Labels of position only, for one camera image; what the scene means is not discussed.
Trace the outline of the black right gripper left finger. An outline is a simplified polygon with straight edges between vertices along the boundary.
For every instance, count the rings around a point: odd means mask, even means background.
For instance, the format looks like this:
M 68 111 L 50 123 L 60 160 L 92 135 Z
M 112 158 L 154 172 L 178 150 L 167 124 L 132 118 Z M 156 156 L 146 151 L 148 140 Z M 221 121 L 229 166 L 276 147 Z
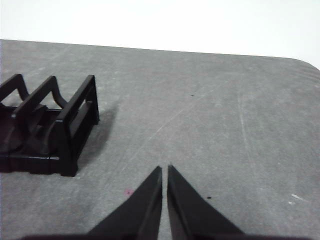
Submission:
M 162 199 L 162 168 L 157 166 L 124 203 L 88 232 L 88 236 L 100 240 L 156 240 Z

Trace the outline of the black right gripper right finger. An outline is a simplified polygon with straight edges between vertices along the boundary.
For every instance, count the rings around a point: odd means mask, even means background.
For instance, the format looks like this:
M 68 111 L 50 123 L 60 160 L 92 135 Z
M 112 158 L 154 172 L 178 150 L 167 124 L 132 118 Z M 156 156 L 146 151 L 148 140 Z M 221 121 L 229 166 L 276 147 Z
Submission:
M 240 228 L 206 202 L 173 165 L 167 169 L 167 207 L 174 240 L 245 236 Z

